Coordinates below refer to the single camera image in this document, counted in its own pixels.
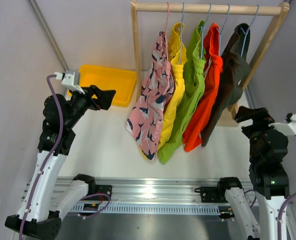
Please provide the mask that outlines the dark olive shorts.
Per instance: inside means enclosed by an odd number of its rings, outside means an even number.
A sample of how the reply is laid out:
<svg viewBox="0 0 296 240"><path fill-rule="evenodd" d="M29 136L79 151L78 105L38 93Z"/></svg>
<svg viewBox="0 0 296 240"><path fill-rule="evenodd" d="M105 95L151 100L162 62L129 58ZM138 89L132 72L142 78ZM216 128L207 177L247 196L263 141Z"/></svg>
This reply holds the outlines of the dark olive shorts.
<svg viewBox="0 0 296 240"><path fill-rule="evenodd" d="M251 68L247 63L247 53L250 45L251 31L247 36L244 54L241 56L245 36L241 28L246 31L248 24L241 23L235 27L234 33L230 37L229 42L221 55L223 60L223 71L220 74L218 94L211 111L209 122L201 131L201 137L205 138L205 140L201 143L203 147L207 145L223 110L231 105L234 105L241 98L243 89L239 86L239 82L243 78L246 78L251 71Z"/></svg>

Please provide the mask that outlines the pink patterned shorts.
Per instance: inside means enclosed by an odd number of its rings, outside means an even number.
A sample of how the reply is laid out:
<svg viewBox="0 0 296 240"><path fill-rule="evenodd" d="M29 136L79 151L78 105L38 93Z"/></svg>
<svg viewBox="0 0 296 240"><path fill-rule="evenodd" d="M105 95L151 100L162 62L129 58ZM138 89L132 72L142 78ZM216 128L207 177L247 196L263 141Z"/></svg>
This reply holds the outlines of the pink patterned shorts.
<svg viewBox="0 0 296 240"><path fill-rule="evenodd" d="M171 100L173 91L174 80L168 61L167 34L161 31L153 44L151 64L141 86L140 97L126 122L126 129L146 160L153 161L156 157L164 108Z"/></svg>

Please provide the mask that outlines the orange shorts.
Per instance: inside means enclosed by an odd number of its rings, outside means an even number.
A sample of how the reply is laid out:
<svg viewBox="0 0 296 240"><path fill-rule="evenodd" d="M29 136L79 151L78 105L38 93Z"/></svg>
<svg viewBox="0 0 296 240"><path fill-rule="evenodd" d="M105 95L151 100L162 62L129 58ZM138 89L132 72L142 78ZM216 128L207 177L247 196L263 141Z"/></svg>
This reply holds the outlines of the orange shorts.
<svg viewBox="0 0 296 240"><path fill-rule="evenodd" d="M204 39L204 45L207 61L205 64L207 70L205 91L183 133L184 150L186 152L192 151L205 140L204 137L200 136L200 133L209 122L211 111L218 94L220 74L223 70L223 60L219 56L220 33L219 26L216 23L212 23L210 26Z"/></svg>

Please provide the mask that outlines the lime green shorts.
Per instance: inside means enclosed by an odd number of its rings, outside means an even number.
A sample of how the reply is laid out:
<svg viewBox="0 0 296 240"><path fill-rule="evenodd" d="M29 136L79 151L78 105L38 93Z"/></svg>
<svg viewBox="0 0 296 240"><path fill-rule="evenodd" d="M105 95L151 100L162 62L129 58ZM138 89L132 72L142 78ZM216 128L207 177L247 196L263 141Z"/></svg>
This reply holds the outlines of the lime green shorts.
<svg viewBox="0 0 296 240"><path fill-rule="evenodd" d="M186 48L187 62L184 64L183 77L185 80L185 92L179 106L179 131L180 142L175 146L178 148L183 143L183 133L185 132L190 119L195 112L198 102L205 91L204 67L206 63L204 49L203 59L200 59L201 52L201 32L204 20L201 20L195 27L190 42Z"/></svg>

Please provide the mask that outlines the blue hanger of olive shorts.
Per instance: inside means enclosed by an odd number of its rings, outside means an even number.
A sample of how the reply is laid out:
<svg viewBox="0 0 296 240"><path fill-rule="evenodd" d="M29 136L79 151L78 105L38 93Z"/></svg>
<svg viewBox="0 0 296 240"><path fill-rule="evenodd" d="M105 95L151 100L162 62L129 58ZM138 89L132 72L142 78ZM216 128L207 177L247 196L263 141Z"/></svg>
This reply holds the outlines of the blue hanger of olive shorts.
<svg viewBox="0 0 296 240"><path fill-rule="evenodd" d="M251 21L251 23L248 25L247 30L244 31L244 29L241 28L242 32L243 32L244 35L245 35L245 36L244 36L244 40L243 40L242 50L241 50L241 56L243 56L243 54L244 54L244 49L245 49L245 44L246 44L246 41L247 41L247 36L248 36L248 34L249 34L249 32L250 32L250 29L251 29L252 24L254 23L254 21L255 21L257 15L258 15L259 10L260 10L260 5L258 4L258 5L257 5L256 13L255 13L255 15L254 15L254 18L253 18L253 20Z"/></svg>

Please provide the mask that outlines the blue hanger of orange shorts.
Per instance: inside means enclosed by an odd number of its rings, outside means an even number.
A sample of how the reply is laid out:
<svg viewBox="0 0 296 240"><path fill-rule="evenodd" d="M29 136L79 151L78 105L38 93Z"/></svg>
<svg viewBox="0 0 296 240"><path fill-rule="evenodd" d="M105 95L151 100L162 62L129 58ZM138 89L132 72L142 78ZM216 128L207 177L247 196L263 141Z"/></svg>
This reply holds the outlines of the blue hanger of orange shorts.
<svg viewBox="0 0 296 240"><path fill-rule="evenodd" d="M219 54L218 54L218 55L220 55L220 53L221 53L222 34L223 34L223 31L224 31L224 29L225 29L225 26L226 26L227 20L228 20L229 15L230 15L231 6L232 6L232 5L229 3L229 4L228 4L228 12L227 12L227 15L226 15L225 21L224 21L222 27L221 27L220 29L218 29L218 32L219 32Z"/></svg>

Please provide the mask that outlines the blue hanger of green shorts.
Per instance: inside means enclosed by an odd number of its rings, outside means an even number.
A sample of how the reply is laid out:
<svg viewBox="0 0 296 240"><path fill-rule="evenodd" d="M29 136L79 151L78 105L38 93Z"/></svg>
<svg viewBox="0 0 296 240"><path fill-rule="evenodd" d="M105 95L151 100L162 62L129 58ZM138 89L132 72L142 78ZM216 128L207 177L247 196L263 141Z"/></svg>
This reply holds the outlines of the blue hanger of green shorts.
<svg viewBox="0 0 296 240"><path fill-rule="evenodd" d="M209 11L208 11L208 15L207 15L207 18L202 26L202 32L201 32L201 52L200 52L200 59L203 59L203 52L204 52L204 37L205 37L205 28L206 28L206 25L207 25L207 22L208 22L208 19L210 17L210 14L211 14L211 11L212 11L212 3L210 4L209 6Z"/></svg>

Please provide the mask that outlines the yellow shorts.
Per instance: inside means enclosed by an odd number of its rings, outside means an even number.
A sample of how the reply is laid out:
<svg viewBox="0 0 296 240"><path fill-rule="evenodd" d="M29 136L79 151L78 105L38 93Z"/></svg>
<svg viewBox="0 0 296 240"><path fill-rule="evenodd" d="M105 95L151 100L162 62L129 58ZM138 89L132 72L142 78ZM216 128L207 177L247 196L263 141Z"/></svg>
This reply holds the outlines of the yellow shorts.
<svg viewBox="0 0 296 240"><path fill-rule="evenodd" d="M180 22L173 25L170 39L168 41L168 54L171 64L171 75L174 80L175 89L173 95L167 104L163 116L162 131L158 144L157 157L162 164L166 164L176 150L176 143L180 142L178 138L179 131L179 106L185 92L185 80L183 77L184 64L187 62L186 48L183 44L182 63L179 64L180 52Z"/></svg>

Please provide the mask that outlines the blue hanger of yellow shorts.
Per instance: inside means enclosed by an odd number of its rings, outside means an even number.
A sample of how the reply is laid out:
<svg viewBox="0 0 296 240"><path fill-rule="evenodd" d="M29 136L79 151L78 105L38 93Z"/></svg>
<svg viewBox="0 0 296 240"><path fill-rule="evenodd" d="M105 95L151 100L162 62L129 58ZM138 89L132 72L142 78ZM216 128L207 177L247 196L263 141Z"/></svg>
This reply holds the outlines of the blue hanger of yellow shorts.
<svg viewBox="0 0 296 240"><path fill-rule="evenodd" d="M183 10L182 10L182 17L180 22L180 52L179 52L179 64L182 63L182 48L183 48L183 38L182 38L182 32L183 32L183 22L184 22L184 16L185 16L185 3L183 2Z"/></svg>

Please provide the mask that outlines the pink wire hanger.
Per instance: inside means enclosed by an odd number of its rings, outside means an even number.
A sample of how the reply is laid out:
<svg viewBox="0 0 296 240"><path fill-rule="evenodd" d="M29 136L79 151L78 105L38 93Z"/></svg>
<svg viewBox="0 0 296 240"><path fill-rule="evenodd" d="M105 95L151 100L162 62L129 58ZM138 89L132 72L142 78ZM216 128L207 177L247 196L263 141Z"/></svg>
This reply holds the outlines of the pink wire hanger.
<svg viewBox="0 0 296 240"><path fill-rule="evenodd" d="M168 58L168 34L167 34L169 12L170 12L170 5L169 5L169 2L167 2L167 18L166 18L166 23L165 23L165 44L166 44L166 60L167 61L169 61L169 58Z"/></svg>

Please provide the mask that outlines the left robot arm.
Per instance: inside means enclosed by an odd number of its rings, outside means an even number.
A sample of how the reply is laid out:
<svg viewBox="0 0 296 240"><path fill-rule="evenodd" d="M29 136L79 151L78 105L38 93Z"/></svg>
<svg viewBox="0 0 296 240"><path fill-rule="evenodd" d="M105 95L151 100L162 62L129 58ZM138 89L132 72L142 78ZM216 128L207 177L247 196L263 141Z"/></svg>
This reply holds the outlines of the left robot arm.
<svg viewBox="0 0 296 240"><path fill-rule="evenodd" d="M108 110L115 90L100 90L91 85L83 93L74 91L70 100L53 94L44 101L42 133L39 137L35 171L23 204L5 220L5 227L24 236L39 240L55 239L63 219L80 200L111 200L111 195L98 192L95 178L76 175L71 185L54 203L51 202L58 174L75 139L73 127L87 110Z"/></svg>

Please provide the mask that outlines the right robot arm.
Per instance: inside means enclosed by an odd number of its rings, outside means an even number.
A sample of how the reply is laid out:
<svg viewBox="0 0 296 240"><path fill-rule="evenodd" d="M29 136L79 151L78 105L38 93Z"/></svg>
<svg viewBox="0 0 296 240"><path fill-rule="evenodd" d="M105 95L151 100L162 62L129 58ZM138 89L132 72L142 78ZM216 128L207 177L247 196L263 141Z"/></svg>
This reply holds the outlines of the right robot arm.
<svg viewBox="0 0 296 240"><path fill-rule="evenodd" d="M287 125L275 122L266 108L239 107L234 120L252 120L242 127L250 143L249 176L260 210L256 220L245 199L245 191L237 177L223 177L217 183L216 196L228 202L245 240L285 240L287 228L282 215L282 202L290 196L288 175L282 161L288 153Z"/></svg>

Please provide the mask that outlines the wooden clothes rack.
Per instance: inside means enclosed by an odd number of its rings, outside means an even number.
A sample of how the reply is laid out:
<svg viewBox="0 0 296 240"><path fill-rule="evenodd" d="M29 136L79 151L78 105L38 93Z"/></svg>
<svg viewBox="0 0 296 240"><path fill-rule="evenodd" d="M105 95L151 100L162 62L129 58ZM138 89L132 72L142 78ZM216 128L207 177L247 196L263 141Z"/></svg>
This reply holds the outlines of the wooden clothes rack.
<svg viewBox="0 0 296 240"><path fill-rule="evenodd" d="M141 94L141 54L138 26L138 12L161 12L161 13L189 13L189 14L218 14L218 15L248 15L248 16L272 16L272 20L262 37L249 64L251 72L248 77L240 82L240 87L245 90L256 72L260 62L280 29L287 13L290 10L288 2L282 2L279 6L249 6L249 5L218 5L218 4L179 4L179 3L146 3L132 0L130 2L132 33L134 44L135 70L137 76L137 96Z"/></svg>

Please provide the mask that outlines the yellow plastic bin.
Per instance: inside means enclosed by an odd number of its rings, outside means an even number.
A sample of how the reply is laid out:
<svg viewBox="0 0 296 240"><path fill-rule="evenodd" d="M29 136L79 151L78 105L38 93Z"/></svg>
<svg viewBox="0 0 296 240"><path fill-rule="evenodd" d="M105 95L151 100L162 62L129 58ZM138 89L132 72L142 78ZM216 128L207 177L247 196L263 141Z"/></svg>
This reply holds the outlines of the yellow plastic bin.
<svg viewBox="0 0 296 240"><path fill-rule="evenodd" d="M136 72L84 64L79 69L80 86L95 85L101 90L115 90L112 105L128 107L136 87Z"/></svg>

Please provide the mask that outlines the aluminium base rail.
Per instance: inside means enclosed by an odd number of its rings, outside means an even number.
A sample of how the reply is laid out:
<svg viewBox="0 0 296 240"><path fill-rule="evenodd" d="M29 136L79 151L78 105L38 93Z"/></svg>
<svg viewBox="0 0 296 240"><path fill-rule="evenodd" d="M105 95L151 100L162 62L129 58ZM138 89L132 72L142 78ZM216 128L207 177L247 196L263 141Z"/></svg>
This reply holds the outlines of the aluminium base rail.
<svg viewBox="0 0 296 240"><path fill-rule="evenodd" d="M99 213L214 215L222 219L252 214L249 181L221 179L96 179L38 177L30 181L17 216L30 223L91 218Z"/></svg>

